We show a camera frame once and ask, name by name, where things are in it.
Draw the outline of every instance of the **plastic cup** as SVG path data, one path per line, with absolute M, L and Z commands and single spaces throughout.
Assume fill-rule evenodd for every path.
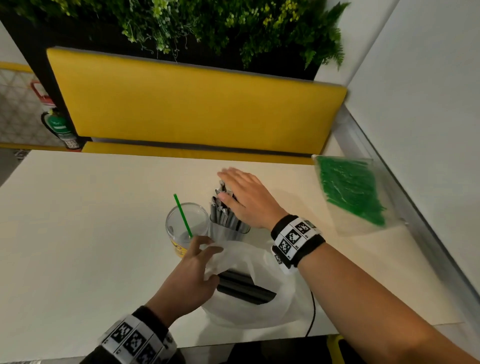
M 180 205 L 193 236 L 208 235 L 210 219 L 207 211 L 193 202 L 185 202 Z M 165 221 L 165 229 L 175 247 L 175 253 L 182 258 L 190 246 L 190 236 L 188 236 L 188 231 L 185 227 L 178 206 L 175 206 L 168 213 L 167 220 Z

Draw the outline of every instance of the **artificial plants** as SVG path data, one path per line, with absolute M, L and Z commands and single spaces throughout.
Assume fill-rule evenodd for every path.
M 164 53 L 179 52 L 180 38 L 193 35 L 221 54 L 231 39 L 241 44 L 248 68 L 259 53 L 295 44 L 305 60 L 342 64 L 338 19 L 348 2 L 325 8 L 325 0 L 4 0 L 32 20 L 71 16 L 117 23 L 131 42 L 148 40 Z

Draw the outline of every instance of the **cord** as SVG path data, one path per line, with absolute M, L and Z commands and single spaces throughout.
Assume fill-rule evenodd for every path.
M 312 323 L 310 324 L 310 327 L 308 328 L 308 331 L 305 337 L 307 337 L 308 334 L 310 334 L 310 330 L 312 329 L 313 322 L 315 321 L 315 315 L 317 314 L 317 308 L 315 306 L 315 298 L 313 297 L 313 292 L 310 291 L 310 294 L 312 295 L 312 302 L 313 302 L 313 318 L 312 318 Z

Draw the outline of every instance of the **wristband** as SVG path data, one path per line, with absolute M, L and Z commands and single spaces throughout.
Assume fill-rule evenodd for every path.
M 107 331 L 101 346 L 121 364 L 164 364 L 177 350 L 169 332 L 160 340 L 135 316 L 128 315 L 115 326 Z
M 272 238 L 275 240 L 272 253 L 287 274 L 292 272 L 292 266 L 296 268 L 304 256 L 325 242 L 315 225 L 295 215 L 282 218 L 273 228 Z

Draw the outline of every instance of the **fire extinguisher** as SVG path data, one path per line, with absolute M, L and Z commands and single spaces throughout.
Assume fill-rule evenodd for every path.
M 60 115 L 57 108 L 45 111 L 41 116 L 42 124 L 50 132 L 63 141 L 69 149 L 80 149 L 80 143 L 75 132 L 70 128 L 67 121 Z

